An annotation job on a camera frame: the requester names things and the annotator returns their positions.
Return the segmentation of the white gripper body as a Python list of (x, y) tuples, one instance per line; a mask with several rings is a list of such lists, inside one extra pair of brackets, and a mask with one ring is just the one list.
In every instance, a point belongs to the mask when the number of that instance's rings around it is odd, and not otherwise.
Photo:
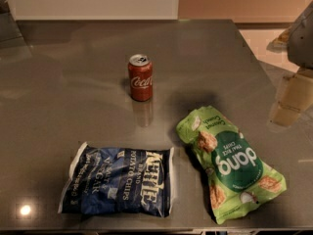
[(300, 67), (313, 69), (313, 1), (291, 26), (288, 59)]

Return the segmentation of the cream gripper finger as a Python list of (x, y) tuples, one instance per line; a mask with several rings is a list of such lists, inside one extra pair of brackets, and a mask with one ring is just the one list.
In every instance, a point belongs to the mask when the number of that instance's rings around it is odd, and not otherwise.
[(313, 70), (300, 68), (286, 74), (277, 89), (269, 120), (283, 127), (295, 123), (313, 105)]

